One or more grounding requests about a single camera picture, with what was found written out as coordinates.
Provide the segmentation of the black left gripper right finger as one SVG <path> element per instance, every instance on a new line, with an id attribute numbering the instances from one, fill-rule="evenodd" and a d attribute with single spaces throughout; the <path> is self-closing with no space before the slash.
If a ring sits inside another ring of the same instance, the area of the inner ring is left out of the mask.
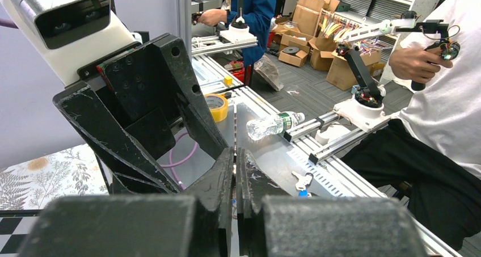
<path id="1" fill-rule="evenodd" d="M 426 256 L 394 200 L 290 195 L 246 149 L 237 151 L 239 252 L 244 256 Z"/>

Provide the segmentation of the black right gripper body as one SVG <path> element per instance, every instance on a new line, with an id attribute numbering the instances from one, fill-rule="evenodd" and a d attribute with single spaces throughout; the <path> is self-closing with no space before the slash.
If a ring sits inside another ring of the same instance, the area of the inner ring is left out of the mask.
<path id="1" fill-rule="evenodd" d="M 161 94 L 158 52 L 154 39 L 142 45 L 129 45 L 79 69 L 80 80 L 65 90 L 90 87 L 125 129 L 160 109 L 174 136 L 186 128 L 174 104 L 164 101 Z"/>

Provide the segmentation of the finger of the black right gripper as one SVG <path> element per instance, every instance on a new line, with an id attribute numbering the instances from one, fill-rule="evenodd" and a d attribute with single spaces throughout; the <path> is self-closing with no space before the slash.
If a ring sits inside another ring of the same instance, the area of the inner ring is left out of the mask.
<path id="1" fill-rule="evenodd" d="M 184 41 L 165 33 L 154 39 L 154 46 L 159 51 L 156 58 L 164 101 L 174 104 L 200 149 L 217 159 L 229 145 L 213 120 Z"/>
<path id="2" fill-rule="evenodd" d="M 112 194 L 180 192 L 157 162 L 175 145 L 160 109 L 125 129 L 88 86 L 62 91 L 53 104 L 112 173 Z"/>

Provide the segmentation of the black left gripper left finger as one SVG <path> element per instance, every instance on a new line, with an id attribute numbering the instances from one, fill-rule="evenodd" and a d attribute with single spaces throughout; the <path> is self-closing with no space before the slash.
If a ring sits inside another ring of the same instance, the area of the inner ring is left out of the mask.
<path id="1" fill-rule="evenodd" d="M 39 215 L 20 256 L 228 256 L 233 149 L 176 194 L 63 197 Z"/>

